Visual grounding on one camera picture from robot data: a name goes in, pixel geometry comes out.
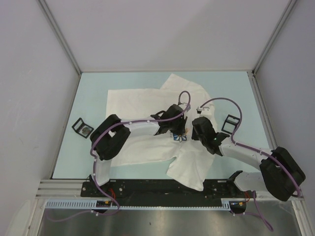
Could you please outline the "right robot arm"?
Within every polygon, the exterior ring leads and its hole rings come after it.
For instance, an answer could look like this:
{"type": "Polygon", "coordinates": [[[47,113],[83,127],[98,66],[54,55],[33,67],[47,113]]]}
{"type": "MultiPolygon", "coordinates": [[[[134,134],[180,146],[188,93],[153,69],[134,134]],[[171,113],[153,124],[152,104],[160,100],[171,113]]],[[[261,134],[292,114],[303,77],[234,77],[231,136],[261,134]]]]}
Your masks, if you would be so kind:
{"type": "Polygon", "coordinates": [[[257,169],[257,172],[234,173],[232,182],[227,185],[230,196],[239,197],[245,191],[260,191],[287,201],[299,193],[306,176],[287,149],[277,147],[269,150],[234,143],[230,135],[216,132],[206,117],[196,118],[192,126],[192,138],[200,141],[209,153],[231,157],[257,169]]]}

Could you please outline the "dark round brooch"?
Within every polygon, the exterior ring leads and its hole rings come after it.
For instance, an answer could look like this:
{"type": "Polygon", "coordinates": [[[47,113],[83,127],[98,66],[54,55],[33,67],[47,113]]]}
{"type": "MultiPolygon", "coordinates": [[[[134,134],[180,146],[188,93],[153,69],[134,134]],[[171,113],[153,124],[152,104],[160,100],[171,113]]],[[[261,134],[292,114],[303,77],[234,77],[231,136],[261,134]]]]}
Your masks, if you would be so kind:
{"type": "Polygon", "coordinates": [[[82,129],[82,134],[85,135],[85,136],[88,135],[89,132],[90,132],[90,129],[89,129],[88,127],[84,127],[84,128],[82,129]]]}

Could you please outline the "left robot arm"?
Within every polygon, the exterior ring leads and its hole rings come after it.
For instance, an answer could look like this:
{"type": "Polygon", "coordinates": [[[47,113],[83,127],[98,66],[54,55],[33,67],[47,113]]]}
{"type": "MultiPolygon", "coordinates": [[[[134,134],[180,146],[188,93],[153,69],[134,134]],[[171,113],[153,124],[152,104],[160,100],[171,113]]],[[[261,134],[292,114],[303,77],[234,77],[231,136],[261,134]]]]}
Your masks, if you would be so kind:
{"type": "Polygon", "coordinates": [[[116,114],[110,115],[91,135],[90,154],[94,157],[93,184],[91,190],[97,196],[104,196],[109,190],[111,161],[116,157],[129,138],[161,135],[168,131],[175,135],[185,132],[187,117],[185,113],[190,104],[171,105],[166,111],[160,111],[139,120],[123,120],[116,114]]]}

